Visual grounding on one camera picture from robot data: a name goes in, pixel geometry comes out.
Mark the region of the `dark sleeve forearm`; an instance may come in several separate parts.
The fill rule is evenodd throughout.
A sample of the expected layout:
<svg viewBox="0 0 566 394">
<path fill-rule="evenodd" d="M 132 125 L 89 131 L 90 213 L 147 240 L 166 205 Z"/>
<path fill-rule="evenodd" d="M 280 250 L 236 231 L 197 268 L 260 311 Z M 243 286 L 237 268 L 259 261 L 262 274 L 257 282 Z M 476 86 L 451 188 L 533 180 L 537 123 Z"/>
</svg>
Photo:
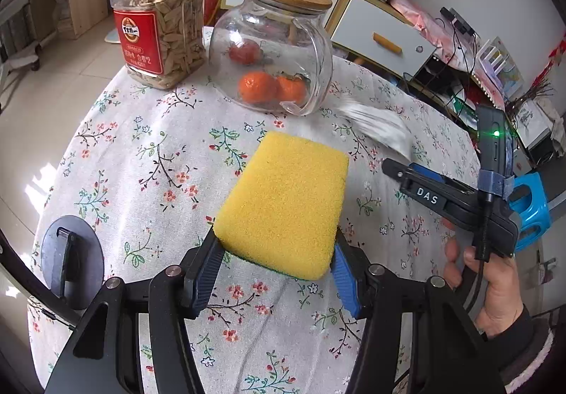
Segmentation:
<svg viewBox="0 0 566 394">
<path fill-rule="evenodd" d="M 565 392 L 565 322 L 552 328 L 523 307 L 508 330 L 484 340 L 506 392 Z"/>
</svg>

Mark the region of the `right hand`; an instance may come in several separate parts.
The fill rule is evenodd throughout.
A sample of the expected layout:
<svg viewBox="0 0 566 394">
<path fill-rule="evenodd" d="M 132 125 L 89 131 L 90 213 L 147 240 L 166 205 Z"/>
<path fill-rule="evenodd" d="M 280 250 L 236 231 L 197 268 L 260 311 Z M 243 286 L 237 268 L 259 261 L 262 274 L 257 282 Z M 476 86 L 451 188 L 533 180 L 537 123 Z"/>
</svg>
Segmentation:
<svg viewBox="0 0 566 394">
<path fill-rule="evenodd" d="M 448 238 L 444 253 L 447 263 L 443 276 L 454 289 L 462 282 L 462 273 L 457 267 L 461 253 L 455 236 Z M 488 338 L 494 338 L 515 324 L 524 310 L 517 264 L 513 258 L 492 254 L 485 264 L 484 278 L 487 281 L 485 302 L 476 317 L 476 326 Z"/>
</svg>

